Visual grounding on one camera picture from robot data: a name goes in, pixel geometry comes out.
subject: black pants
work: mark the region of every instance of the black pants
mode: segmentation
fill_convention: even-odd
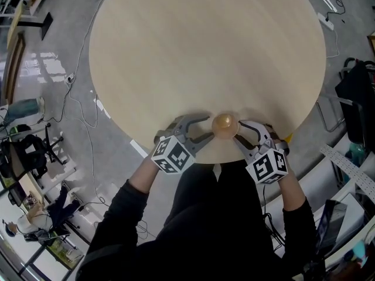
[[[213,166],[195,163],[182,174],[171,213],[164,226],[181,211],[194,204],[217,200],[222,200],[224,204],[233,197],[236,198],[235,203],[238,207],[249,207],[254,214],[262,216],[257,187],[246,171],[246,161],[221,164],[219,180],[213,173]]]
[[[77,200],[73,200],[73,202],[64,208],[67,195],[68,189],[65,186],[61,186],[59,197],[54,201],[53,204],[48,205],[46,208],[49,216],[51,217],[53,228],[56,228],[64,223],[64,221],[73,215],[73,213],[80,206],[80,203]]]

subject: black and white pattern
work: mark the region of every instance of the black and white pattern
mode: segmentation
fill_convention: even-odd
[[[171,166],[167,161],[164,159],[156,159],[154,162],[165,172],[165,173],[177,173],[175,168]]]
[[[254,166],[254,171],[257,175],[258,180],[261,180],[264,177],[267,177],[269,174],[272,174],[274,171],[267,154],[259,158],[256,162],[254,162],[253,166]]]
[[[169,141],[171,138],[167,138],[164,140],[161,140],[158,144],[158,147],[156,148],[153,156],[159,156],[164,153],[166,147],[168,146]]]
[[[288,170],[287,170],[287,165],[285,163],[284,155],[277,151],[274,151],[274,153],[275,153],[277,169],[283,172],[287,172]]]
[[[168,155],[168,159],[180,170],[184,167],[189,157],[190,155],[180,143],[177,143]]]
[[[274,174],[271,178],[267,179],[266,181],[263,181],[262,183],[271,184],[281,178],[283,178],[284,175],[281,174]]]

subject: seated person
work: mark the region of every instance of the seated person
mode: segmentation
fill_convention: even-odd
[[[64,208],[69,191],[70,188],[63,181],[60,195],[54,203],[48,205],[46,209],[44,209],[41,203],[37,203],[27,214],[17,220],[17,224],[13,222],[5,224],[6,233],[10,237],[14,237],[17,233],[29,235],[40,230],[50,232],[54,228],[59,227],[65,220],[71,217],[82,204],[81,200],[72,193],[74,197],[73,201]]]

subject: perforated metal strip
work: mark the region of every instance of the perforated metal strip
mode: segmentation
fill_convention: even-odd
[[[321,147],[321,153],[342,169],[375,204],[375,182],[368,175],[363,173],[359,167],[354,165],[348,158],[333,150],[328,145]]]

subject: blue jeans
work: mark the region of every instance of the blue jeans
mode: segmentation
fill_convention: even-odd
[[[59,197],[54,201],[53,204],[48,205],[46,208],[52,220],[53,228],[56,228],[64,223],[64,221],[72,216],[80,206],[80,203],[77,200],[74,200],[64,208],[67,195],[67,188],[65,186],[62,186]]]
[[[3,124],[8,125],[15,119],[21,119],[26,116],[37,114],[38,112],[39,107],[36,99],[20,100],[9,105]]]

